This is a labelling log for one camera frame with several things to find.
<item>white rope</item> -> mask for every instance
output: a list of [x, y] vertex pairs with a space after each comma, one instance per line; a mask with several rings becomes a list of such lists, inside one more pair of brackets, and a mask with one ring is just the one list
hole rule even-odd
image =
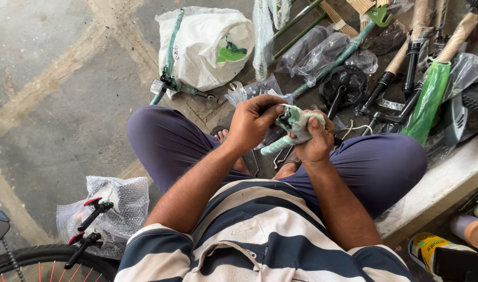
[[363, 127], [369, 128], [369, 131], [371, 131], [371, 135], [373, 135], [373, 129], [371, 128], [371, 126], [369, 126], [369, 125], [361, 125], [361, 126], [359, 126], [359, 127], [354, 127], [354, 120], [351, 119], [351, 120], [350, 120], [350, 127], [348, 127], [348, 128], [343, 128], [342, 130], [338, 131], [338, 132], [335, 134], [335, 137], [336, 137], [336, 135], [337, 135], [338, 133], [340, 133], [340, 132], [342, 132], [342, 131], [344, 131], [344, 130], [347, 130], [347, 133], [345, 133], [345, 135], [343, 135], [343, 138], [342, 138], [342, 140], [345, 140], [345, 137], [347, 137], [347, 135], [349, 135], [350, 131], [352, 131], [352, 130], [358, 130], [358, 129], [363, 128]]

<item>chainring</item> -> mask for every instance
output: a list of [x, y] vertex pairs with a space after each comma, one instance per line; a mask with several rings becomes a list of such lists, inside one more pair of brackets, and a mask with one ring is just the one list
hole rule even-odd
[[345, 85], [348, 89], [338, 110], [357, 106], [366, 98], [368, 78], [360, 69], [352, 66], [339, 66], [331, 70], [319, 85], [319, 98], [330, 108], [336, 97], [337, 89]]

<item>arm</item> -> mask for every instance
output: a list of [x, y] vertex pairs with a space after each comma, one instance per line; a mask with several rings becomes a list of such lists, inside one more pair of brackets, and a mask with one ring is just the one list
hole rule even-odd
[[345, 251], [382, 244], [368, 212], [330, 163], [334, 124], [326, 115], [324, 118], [326, 128], [314, 117], [309, 119], [307, 126], [313, 138], [297, 145], [295, 151], [314, 187], [327, 230]]
[[260, 95], [237, 105], [225, 142], [186, 172], [159, 200], [144, 226], [160, 223], [190, 233], [207, 202], [220, 187], [236, 160], [256, 147], [286, 103], [280, 97]]

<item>hand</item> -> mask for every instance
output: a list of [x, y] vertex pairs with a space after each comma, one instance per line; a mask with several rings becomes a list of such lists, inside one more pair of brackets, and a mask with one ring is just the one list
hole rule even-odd
[[[330, 151], [333, 150], [333, 143], [335, 141], [333, 136], [335, 124], [320, 110], [305, 110], [305, 112], [317, 112], [322, 114], [326, 125], [323, 128], [319, 121], [312, 116], [307, 122], [307, 128], [310, 134], [312, 134], [312, 139], [296, 145], [294, 151], [306, 167], [313, 164], [329, 163]], [[292, 133], [289, 133], [289, 135], [291, 138], [296, 138]]]
[[262, 94], [239, 103], [223, 145], [232, 146], [241, 155], [258, 146], [265, 138], [267, 129], [284, 110], [283, 106], [278, 105], [280, 103], [287, 104], [287, 101], [269, 94]]

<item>striped shirt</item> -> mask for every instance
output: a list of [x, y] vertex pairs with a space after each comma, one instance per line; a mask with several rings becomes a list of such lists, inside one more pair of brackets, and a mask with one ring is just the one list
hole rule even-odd
[[116, 282], [413, 281], [390, 248], [345, 252], [318, 206], [279, 181], [229, 183], [209, 200], [191, 234], [158, 223], [128, 241]]

